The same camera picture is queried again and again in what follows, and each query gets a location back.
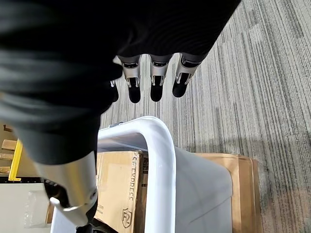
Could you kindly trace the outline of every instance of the yellow shelf frame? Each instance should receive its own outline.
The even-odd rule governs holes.
[[[9,181],[21,181],[21,178],[17,178],[16,175],[17,175],[22,151],[23,151],[23,144],[21,143],[20,140],[17,140],[13,160],[11,163],[11,169],[9,173]]]

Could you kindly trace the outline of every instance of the black fingertip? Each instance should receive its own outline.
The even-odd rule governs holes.
[[[162,98],[162,93],[163,93],[163,86],[151,85],[150,97],[154,102],[160,101],[160,99]]]
[[[140,87],[129,87],[128,94],[132,103],[138,103],[140,101]]]
[[[173,95],[177,98],[182,97],[185,92],[187,90],[187,85],[180,83],[178,84],[176,81],[174,82],[174,86],[173,86]]]
[[[114,87],[112,87],[112,91],[113,91],[113,102],[116,102],[119,99],[119,93],[118,93],[118,88],[117,85],[115,84]]]

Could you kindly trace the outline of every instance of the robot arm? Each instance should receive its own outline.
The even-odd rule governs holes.
[[[113,102],[110,81],[123,68],[138,102],[137,58],[150,54],[151,95],[159,101],[169,59],[180,52],[173,93],[182,96],[239,2],[0,1],[0,118],[76,226],[97,207],[97,133]],[[112,62],[116,55],[123,67]]]

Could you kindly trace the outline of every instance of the gray carpet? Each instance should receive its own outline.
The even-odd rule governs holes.
[[[264,232],[310,233],[310,0],[244,0],[180,99],[172,95],[177,59],[154,103],[144,56],[141,101],[132,104],[118,80],[120,99],[101,127],[153,115],[181,148],[256,158]]]

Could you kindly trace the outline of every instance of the plastic bag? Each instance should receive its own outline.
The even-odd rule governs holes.
[[[43,190],[30,191],[25,206],[24,228],[47,227],[49,199]]]

